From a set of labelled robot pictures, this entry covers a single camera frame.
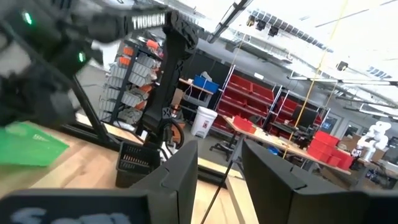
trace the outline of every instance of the blue box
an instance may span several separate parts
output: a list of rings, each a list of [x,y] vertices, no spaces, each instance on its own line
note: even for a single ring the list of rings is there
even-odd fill
[[[218,84],[213,83],[211,81],[206,80],[206,78],[203,78],[199,75],[195,75],[195,78],[193,79],[193,83],[195,86],[198,86],[200,88],[203,88],[204,90],[207,90],[212,93],[216,93],[218,90]]]

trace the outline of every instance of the black monitor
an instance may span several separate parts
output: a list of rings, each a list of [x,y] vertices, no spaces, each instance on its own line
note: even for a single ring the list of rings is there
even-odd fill
[[[308,128],[315,122],[315,119],[318,116],[318,112],[316,110],[312,110],[310,108],[304,108],[303,113],[301,114],[300,120],[299,115],[301,112],[302,106],[296,106],[294,109],[292,119],[294,121],[298,121],[297,126],[302,126],[304,128]]]

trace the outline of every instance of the black basket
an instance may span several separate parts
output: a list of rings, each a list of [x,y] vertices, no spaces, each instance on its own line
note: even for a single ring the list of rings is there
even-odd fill
[[[140,181],[160,166],[157,149],[142,147],[134,143],[122,142],[116,169],[116,186],[128,188]]]

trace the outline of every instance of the white humanoid robot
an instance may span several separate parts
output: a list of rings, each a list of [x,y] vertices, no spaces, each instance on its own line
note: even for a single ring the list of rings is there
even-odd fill
[[[391,124],[378,121],[369,128],[369,131],[361,137],[356,148],[351,152],[353,157],[359,157],[364,149],[367,150],[363,156],[365,161],[370,161],[376,149],[384,150],[388,143],[388,137],[384,134],[391,128]]]

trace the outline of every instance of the white trash can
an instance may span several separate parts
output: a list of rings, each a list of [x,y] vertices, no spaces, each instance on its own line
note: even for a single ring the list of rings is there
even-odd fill
[[[217,112],[199,106],[191,128],[191,134],[205,138],[217,115]]]

